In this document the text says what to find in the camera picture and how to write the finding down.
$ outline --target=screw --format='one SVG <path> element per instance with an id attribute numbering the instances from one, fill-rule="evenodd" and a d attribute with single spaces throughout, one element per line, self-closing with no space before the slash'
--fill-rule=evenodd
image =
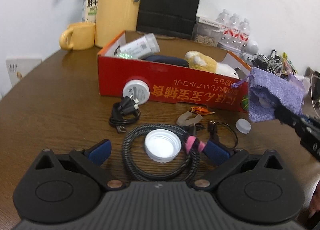
<path id="1" fill-rule="evenodd" d="M 198 179 L 195 181 L 195 185 L 197 187 L 206 188 L 206 187 L 210 186 L 210 182 L 206 179 Z"/>
<path id="2" fill-rule="evenodd" d="M 108 183 L 107 183 L 107 186 L 109 188 L 119 188 L 119 187 L 122 187 L 123 183 L 120 181 L 120 180 L 117 180 L 117 179 L 114 179 L 114 180 L 110 180 Z"/>

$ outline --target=bottle cap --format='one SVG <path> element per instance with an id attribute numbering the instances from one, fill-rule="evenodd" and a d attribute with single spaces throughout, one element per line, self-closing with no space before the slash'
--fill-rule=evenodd
<path id="1" fill-rule="evenodd" d="M 149 86 L 141 80 L 131 80 L 126 83 L 122 90 L 123 97 L 133 95 L 134 99 L 138 99 L 138 105 L 144 104 L 150 97 Z"/>
<path id="2" fill-rule="evenodd" d="M 251 130 L 251 125 L 250 123 L 245 120 L 245 119 L 239 119 L 236 122 L 236 128 L 238 129 L 238 131 L 240 131 L 243 134 L 247 134 L 249 133 L 249 131 Z"/>
<path id="3" fill-rule="evenodd" d="M 181 150 L 179 137 L 168 130 L 154 130 L 147 134 L 144 146 L 148 156 L 160 163 L 172 161 Z"/>

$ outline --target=triangular hole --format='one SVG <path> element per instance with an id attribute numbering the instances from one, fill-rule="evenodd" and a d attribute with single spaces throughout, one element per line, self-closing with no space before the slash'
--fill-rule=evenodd
<path id="1" fill-rule="evenodd" d="M 45 169 L 45 168 L 51 168 L 51 167 L 53 167 L 53 164 L 49 156 L 42 156 L 42 158 L 40 159 L 40 161 L 36 166 L 36 169 Z"/>
<path id="2" fill-rule="evenodd" d="M 282 169 L 282 166 L 275 156 L 270 156 L 265 168 Z"/>

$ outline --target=yellow and white stuffed animal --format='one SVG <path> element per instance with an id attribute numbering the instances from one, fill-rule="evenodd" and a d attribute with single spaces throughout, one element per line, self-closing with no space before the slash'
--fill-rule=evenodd
<path id="1" fill-rule="evenodd" d="M 210 56 L 199 53 L 197 51 L 189 51 L 185 56 L 189 67 L 196 70 L 207 71 L 217 75 L 225 75 L 239 79 L 235 69 L 231 66 L 219 63 Z"/>

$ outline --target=white cable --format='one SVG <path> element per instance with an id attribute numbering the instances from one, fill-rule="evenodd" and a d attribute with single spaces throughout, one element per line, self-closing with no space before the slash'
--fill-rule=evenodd
<path id="1" fill-rule="evenodd" d="M 313 73 L 311 73 L 311 81 L 310 81 L 310 83 L 311 83 L 311 102 L 312 102 L 312 106 L 313 106 L 313 109 L 315 110 L 315 113 L 316 113 L 316 115 L 318 116 L 318 118 L 320 119 L 320 116 L 319 116 L 319 114 L 317 113 L 317 111 L 316 111 L 316 108 L 315 108 L 315 105 L 314 105 L 314 103 L 313 103 L 313 97 L 312 97 L 312 79 L 313 79 Z"/>

